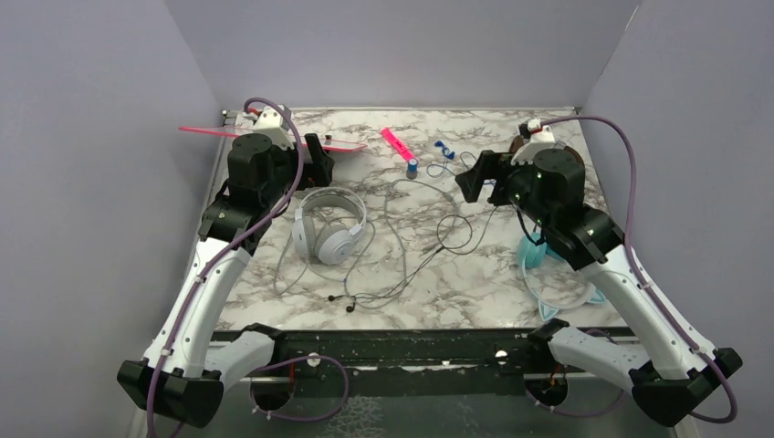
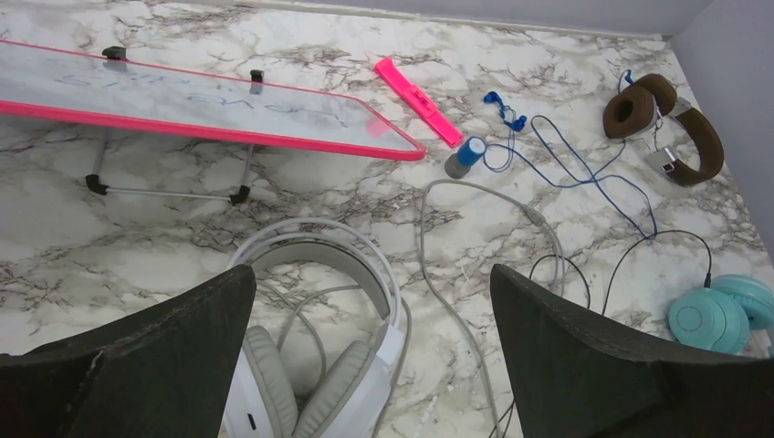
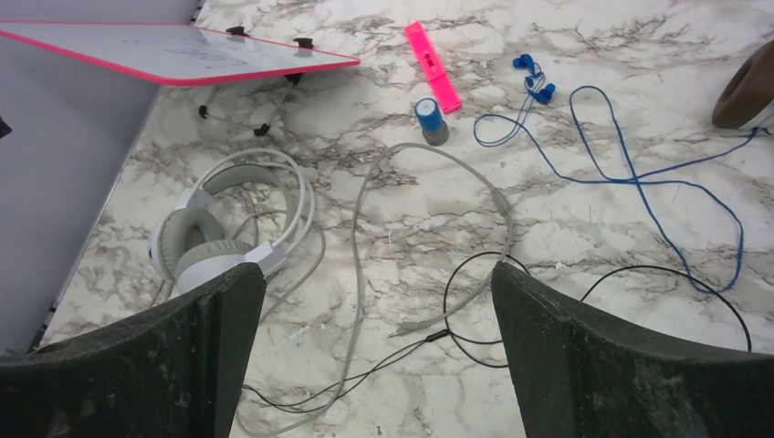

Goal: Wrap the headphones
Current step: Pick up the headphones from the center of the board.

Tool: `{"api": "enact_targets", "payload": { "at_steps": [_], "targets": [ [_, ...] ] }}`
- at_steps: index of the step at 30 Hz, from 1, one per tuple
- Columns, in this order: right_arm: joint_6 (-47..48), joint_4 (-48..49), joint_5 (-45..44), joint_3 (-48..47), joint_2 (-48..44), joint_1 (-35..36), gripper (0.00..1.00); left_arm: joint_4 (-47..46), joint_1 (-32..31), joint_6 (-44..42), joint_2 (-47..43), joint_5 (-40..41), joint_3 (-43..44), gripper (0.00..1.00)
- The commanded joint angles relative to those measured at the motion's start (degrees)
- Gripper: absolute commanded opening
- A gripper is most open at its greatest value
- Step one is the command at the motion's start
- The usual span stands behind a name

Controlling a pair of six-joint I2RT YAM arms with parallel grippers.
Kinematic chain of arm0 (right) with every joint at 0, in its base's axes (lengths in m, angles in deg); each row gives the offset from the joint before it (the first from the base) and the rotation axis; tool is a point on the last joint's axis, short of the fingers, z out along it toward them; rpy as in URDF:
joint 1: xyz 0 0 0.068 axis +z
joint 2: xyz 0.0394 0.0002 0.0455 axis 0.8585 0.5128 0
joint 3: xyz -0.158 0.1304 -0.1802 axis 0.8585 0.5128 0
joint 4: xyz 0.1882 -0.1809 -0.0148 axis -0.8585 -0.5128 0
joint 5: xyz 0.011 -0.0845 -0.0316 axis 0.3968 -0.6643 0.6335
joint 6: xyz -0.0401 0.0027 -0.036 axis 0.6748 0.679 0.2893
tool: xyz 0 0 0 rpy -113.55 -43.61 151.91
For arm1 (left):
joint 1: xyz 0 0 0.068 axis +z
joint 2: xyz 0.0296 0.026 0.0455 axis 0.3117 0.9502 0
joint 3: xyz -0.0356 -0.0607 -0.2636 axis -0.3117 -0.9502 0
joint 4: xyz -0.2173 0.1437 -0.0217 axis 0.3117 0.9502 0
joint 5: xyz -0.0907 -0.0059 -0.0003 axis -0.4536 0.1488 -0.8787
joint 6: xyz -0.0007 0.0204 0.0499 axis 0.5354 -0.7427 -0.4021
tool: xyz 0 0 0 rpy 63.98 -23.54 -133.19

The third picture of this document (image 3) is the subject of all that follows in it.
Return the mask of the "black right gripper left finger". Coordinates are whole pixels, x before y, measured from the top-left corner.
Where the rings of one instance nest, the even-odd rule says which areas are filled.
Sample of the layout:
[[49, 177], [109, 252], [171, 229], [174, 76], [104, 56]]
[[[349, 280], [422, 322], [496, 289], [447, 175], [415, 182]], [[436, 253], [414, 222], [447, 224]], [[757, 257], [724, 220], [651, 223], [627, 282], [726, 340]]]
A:
[[1, 359], [4, 437], [226, 437], [267, 288], [236, 266], [103, 328]]

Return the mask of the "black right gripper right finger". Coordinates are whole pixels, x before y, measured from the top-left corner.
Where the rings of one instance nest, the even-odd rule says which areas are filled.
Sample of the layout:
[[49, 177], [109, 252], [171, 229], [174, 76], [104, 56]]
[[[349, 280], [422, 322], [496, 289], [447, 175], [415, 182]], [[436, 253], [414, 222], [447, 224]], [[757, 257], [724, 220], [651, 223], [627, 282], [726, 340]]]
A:
[[773, 359], [659, 333], [500, 263], [491, 291], [529, 437], [770, 437]]

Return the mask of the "white grey over-ear headphones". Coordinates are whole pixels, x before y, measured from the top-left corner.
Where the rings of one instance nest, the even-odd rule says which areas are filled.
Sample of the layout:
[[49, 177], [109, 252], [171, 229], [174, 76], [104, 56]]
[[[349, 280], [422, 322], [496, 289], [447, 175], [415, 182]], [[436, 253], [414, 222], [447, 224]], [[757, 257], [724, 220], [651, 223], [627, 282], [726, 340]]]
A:
[[[345, 356], [343, 370], [339, 380], [332, 386], [335, 389], [326, 404], [316, 410], [311, 410], [309, 417], [305, 420], [293, 423], [287, 427], [270, 433], [253, 433], [249, 431], [242, 423], [238, 414], [236, 421], [239, 428], [250, 437], [276, 437], [290, 432], [309, 422], [319, 418], [332, 407], [342, 396], [347, 395], [345, 390], [346, 382], [349, 378], [350, 365], [354, 354], [355, 346], [361, 334], [361, 320], [363, 316], [363, 304], [365, 299], [364, 274], [359, 254], [359, 248], [355, 242], [358, 219], [361, 215], [361, 208], [368, 188], [370, 178], [373, 176], [381, 161], [388, 158], [403, 149], [421, 149], [436, 153], [446, 159], [459, 165], [466, 171], [475, 176], [490, 191], [495, 207], [498, 213], [504, 218], [507, 227], [506, 240], [503, 248], [498, 255], [497, 261], [504, 261], [509, 255], [509, 250], [514, 243], [515, 221], [513, 218], [513, 207], [507, 197], [483, 174], [475, 170], [471, 165], [463, 162], [457, 157], [445, 152], [434, 149], [415, 142], [401, 142], [385, 150], [378, 159], [375, 160], [368, 173], [361, 183], [355, 204], [353, 207], [352, 219], [350, 223], [350, 247], [353, 255], [354, 269], [357, 280], [355, 319], [352, 323], [352, 332]], [[221, 166], [242, 156], [253, 154], [269, 154], [277, 156], [282, 162], [257, 162], [257, 163], [237, 163], [220, 169]], [[245, 183], [267, 183], [282, 188], [283, 184], [271, 172], [271, 168], [281, 168], [293, 172], [298, 177], [299, 198], [296, 201], [295, 208], [288, 208], [285, 211], [286, 216], [291, 216], [283, 228], [283, 234], [277, 241], [267, 239], [263, 243], [250, 245], [247, 242], [240, 241], [236, 237], [226, 238], [225, 229], [218, 220], [209, 212], [215, 195], [239, 186]], [[287, 248], [282, 245], [291, 237], [294, 237], [298, 222], [302, 217], [307, 195], [309, 195], [309, 214], [304, 217], [305, 225], [300, 238], [294, 238]], [[287, 263], [287, 254], [292, 253], [301, 239], [309, 233], [309, 229], [315, 225], [314, 218], [317, 212], [316, 193], [300, 170], [298, 163], [286, 155], [284, 152], [274, 151], [266, 148], [253, 148], [236, 152], [223, 158], [206, 171], [191, 189], [184, 191], [175, 208], [164, 217], [162, 221], [153, 229], [149, 237], [149, 256], [154, 270], [163, 276], [166, 281], [177, 286], [181, 293], [193, 290], [195, 287], [203, 285], [205, 282], [214, 279], [223, 274], [226, 270], [241, 263], [255, 263], [261, 268], [265, 276], [271, 276]], [[454, 307], [443, 310], [443, 313], [434, 317], [420, 321], [401, 322], [396, 326], [396, 330], [389, 337], [405, 336], [416, 331], [428, 329], [440, 321], [446, 321], [454, 313], [464, 308], [470, 301], [484, 292], [484, 288], [491, 278], [487, 275], [480, 280], [473, 292], [466, 298], [459, 301]]]

